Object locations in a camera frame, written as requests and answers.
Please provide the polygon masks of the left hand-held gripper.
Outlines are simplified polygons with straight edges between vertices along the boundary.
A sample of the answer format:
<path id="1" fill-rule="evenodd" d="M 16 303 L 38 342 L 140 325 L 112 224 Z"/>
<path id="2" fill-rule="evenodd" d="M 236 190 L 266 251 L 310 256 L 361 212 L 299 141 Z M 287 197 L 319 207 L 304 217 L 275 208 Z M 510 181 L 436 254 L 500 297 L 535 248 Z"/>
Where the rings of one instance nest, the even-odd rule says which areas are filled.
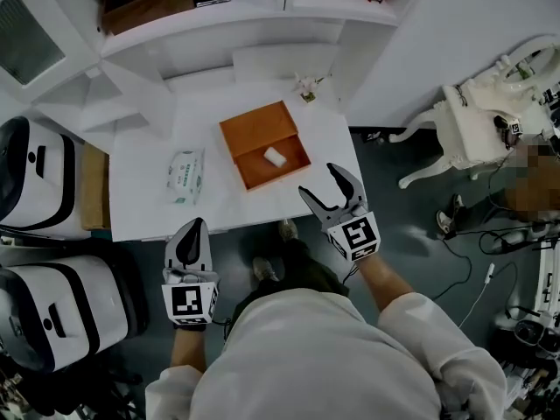
<path id="1" fill-rule="evenodd" d="M 175 326 L 211 324 L 220 278 L 213 269 L 206 222 L 185 224 L 165 246 L 162 292 L 169 320 Z"/>

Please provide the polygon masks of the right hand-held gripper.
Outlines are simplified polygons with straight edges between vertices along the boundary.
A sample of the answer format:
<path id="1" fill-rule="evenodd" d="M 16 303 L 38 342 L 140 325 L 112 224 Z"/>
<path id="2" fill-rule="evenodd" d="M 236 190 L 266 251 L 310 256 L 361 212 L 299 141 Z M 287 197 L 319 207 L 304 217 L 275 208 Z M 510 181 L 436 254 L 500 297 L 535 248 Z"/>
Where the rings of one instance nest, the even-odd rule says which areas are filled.
<path id="1" fill-rule="evenodd" d="M 344 208 L 326 206 L 303 186 L 298 192 L 320 221 L 328 241 L 347 262 L 354 263 L 376 253 L 381 245 L 375 215 L 367 208 L 363 184 L 337 164 L 327 163 L 326 166 L 346 198 Z"/>

